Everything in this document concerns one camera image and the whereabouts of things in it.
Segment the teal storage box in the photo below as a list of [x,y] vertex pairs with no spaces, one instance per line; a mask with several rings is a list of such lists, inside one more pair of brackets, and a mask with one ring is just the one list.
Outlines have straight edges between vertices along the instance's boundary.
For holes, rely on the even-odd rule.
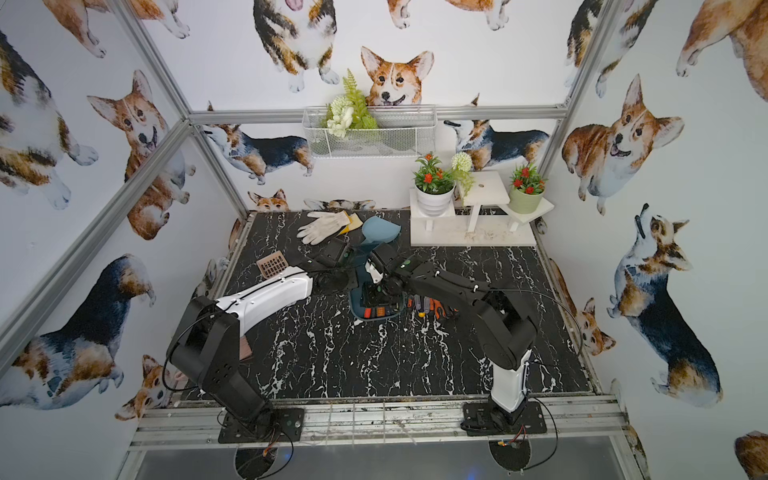
[[384,289],[385,267],[394,259],[394,253],[387,243],[368,243],[355,250],[351,260],[353,288],[348,300],[356,320],[389,320],[403,310],[403,294],[386,293]]

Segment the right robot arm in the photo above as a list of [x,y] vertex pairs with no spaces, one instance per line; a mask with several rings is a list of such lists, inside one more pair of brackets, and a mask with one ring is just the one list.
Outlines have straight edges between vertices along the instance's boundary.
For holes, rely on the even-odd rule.
[[472,281],[417,257],[398,257],[389,244],[380,244],[368,254],[366,269],[385,298],[428,297],[471,323],[493,366],[492,404],[506,414],[522,408],[538,330],[521,292]]

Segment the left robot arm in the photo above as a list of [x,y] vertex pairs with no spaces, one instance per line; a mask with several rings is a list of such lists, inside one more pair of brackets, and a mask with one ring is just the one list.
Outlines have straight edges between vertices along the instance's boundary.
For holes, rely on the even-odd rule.
[[285,307],[320,291],[349,284],[353,248],[333,239],[320,254],[297,266],[280,252],[264,260],[267,276],[258,284],[212,300],[190,300],[166,353],[166,362],[185,375],[194,388],[210,395],[252,435],[263,438],[276,430],[271,402],[240,372],[241,339],[253,327]]

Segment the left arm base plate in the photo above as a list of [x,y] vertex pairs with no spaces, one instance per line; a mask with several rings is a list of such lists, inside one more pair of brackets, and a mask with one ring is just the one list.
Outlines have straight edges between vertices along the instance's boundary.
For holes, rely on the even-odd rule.
[[219,416],[219,444],[269,443],[277,440],[298,441],[305,423],[302,408],[273,408],[262,411],[253,422],[237,419],[229,411]]

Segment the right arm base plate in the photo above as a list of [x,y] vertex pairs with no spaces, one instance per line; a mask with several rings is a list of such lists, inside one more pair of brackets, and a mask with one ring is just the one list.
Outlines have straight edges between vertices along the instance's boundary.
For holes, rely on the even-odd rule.
[[526,401],[512,413],[495,403],[465,403],[462,406],[460,428],[468,436],[515,436],[544,434],[548,431],[546,415],[539,403]]

